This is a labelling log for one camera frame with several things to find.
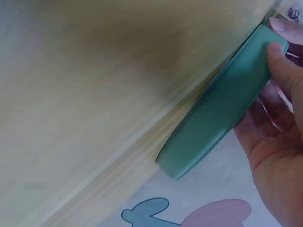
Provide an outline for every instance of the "fingernail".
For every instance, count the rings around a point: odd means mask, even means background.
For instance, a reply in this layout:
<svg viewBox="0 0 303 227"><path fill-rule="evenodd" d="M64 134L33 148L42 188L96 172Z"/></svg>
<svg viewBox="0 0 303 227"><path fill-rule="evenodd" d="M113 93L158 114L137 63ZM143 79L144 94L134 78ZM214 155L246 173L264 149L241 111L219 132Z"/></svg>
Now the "fingernail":
<svg viewBox="0 0 303 227"><path fill-rule="evenodd" d="M275 53L275 54L281 54L282 53L282 49L279 43L270 43L268 45L268 49L270 52Z"/></svg>
<svg viewBox="0 0 303 227"><path fill-rule="evenodd" d="M284 22L281 19L270 17L269 18L270 25L273 30L283 32L285 31L285 25Z"/></svg>

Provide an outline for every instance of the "hand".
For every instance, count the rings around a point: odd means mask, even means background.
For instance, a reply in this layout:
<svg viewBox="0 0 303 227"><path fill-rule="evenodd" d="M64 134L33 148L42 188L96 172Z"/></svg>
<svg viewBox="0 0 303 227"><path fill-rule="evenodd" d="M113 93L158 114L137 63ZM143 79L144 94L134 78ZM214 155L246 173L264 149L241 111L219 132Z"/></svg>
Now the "hand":
<svg viewBox="0 0 303 227"><path fill-rule="evenodd" d="M234 131L268 210L284 227L303 227L303 26L277 18L271 18L270 25L292 43L288 51L299 58L287 59L276 43L268 46L267 62L274 81Z"/></svg>

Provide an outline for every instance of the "pink heart shape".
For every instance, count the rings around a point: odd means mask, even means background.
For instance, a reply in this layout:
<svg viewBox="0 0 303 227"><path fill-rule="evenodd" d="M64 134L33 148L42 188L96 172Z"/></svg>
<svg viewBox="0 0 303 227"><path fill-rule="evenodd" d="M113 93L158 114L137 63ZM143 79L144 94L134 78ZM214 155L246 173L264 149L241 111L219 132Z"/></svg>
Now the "pink heart shape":
<svg viewBox="0 0 303 227"><path fill-rule="evenodd" d="M221 200L192 212L180 227L243 227L241 224L251 212L244 200Z"/></svg>

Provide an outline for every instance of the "light wood panel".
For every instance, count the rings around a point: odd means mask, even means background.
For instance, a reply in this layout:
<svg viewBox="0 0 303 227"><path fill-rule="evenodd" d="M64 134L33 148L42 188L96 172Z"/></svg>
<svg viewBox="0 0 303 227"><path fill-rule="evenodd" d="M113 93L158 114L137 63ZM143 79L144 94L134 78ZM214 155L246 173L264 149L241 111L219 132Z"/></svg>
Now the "light wood panel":
<svg viewBox="0 0 303 227"><path fill-rule="evenodd" d="M272 3L1 1L0 225L97 226Z"/></svg>

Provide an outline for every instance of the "printed cartoon shape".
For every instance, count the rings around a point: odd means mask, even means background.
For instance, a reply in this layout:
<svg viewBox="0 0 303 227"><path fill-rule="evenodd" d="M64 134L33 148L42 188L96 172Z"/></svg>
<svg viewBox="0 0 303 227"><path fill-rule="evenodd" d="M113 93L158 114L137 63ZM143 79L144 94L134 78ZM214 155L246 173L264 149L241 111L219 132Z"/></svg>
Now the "printed cartoon shape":
<svg viewBox="0 0 303 227"><path fill-rule="evenodd" d="M137 204L132 210L123 210L121 217L132 227L179 227L179 224L153 217L169 206L165 198L152 198Z"/></svg>
<svg viewBox="0 0 303 227"><path fill-rule="evenodd" d="M299 11L298 10L294 11L292 8L289 8L288 17L298 23L299 22Z"/></svg>
<svg viewBox="0 0 303 227"><path fill-rule="evenodd" d="M132 210L123 210L121 217L132 227L243 227L241 222L251 212L246 201L221 200L195 210L179 225L154 217L168 206L167 199L152 198L137 204Z"/></svg>
<svg viewBox="0 0 303 227"><path fill-rule="evenodd" d="M251 212L243 200L221 200L192 212L180 227L243 227L241 224Z"/></svg>

